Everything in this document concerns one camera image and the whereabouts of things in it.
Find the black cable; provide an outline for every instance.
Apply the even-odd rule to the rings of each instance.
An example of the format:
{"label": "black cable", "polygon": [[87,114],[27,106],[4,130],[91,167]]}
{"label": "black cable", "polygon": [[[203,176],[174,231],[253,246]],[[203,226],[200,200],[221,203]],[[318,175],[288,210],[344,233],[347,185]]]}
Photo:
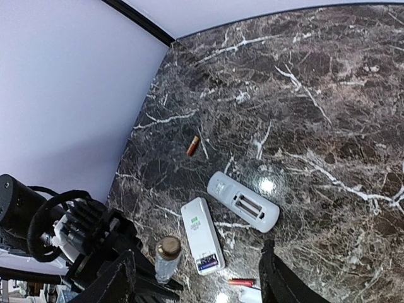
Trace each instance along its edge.
{"label": "black cable", "polygon": [[47,226],[47,219],[51,209],[61,203],[72,201],[74,199],[91,199],[91,196],[86,191],[67,191],[65,193],[58,194],[57,196],[54,196],[46,201],[31,219],[27,234],[27,245],[30,254],[38,262],[51,262],[61,254],[61,250],[58,247],[47,247],[50,254],[45,254],[40,236],[49,227]]}
{"label": "black cable", "polygon": [[27,242],[25,239],[17,238],[10,235],[2,227],[0,227],[0,237],[3,238],[4,242],[10,245],[14,249],[21,250],[25,253],[29,253]]}
{"label": "black cable", "polygon": [[[51,189],[49,189],[47,187],[43,187],[43,186],[29,186],[28,188],[32,189],[33,191],[38,191],[40,193],[48,194],[48,195],[50,195],[52,197],[58,195],[57,192],[55,192],[55,191],[53,191],[53,190],[51,190]],[[66,202],[62,202],[61,204],[62,204],[64,210],[67,211],[69,209]]]}

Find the glass bottle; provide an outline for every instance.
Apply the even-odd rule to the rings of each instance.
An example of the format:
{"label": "glass bottle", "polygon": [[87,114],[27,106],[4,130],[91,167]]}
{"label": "glass bottle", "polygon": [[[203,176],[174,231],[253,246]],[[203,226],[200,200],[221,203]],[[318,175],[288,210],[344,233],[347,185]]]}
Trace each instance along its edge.
{"label": "glass bottle", "polygon": [[167,284],[178,267],[181,259],[181,242],[178,238],[168,236],[156,245],[156,280]]}

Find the marble table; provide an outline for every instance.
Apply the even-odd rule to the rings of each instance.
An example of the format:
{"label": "marble table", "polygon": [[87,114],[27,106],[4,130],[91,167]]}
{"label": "marble table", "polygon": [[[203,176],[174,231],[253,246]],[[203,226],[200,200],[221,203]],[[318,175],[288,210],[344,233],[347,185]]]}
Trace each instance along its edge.
{"label": "marble table", "polygon": [[[330,302],[402,302],[404,7],[280,13],[197,33],[168,51],[109,197],[154,258],[182,240],[182,302],[237,302],[263,241]],[[192,157],[193,137],[201,143]],[[276,203],[268,234],[206,193],[218,170]],[[194,268],[180,217],[207,199],[227,267]]]}

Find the lavender wall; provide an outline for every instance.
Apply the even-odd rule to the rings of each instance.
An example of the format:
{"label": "lavender wall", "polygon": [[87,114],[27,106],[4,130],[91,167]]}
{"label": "lavender wall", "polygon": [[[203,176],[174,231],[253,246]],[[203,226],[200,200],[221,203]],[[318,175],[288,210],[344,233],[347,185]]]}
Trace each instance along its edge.
{"label": "lavender wall", "polygon": [[166,46],[100,0],[0,1],[0,41],[0,174],[105,201]]}

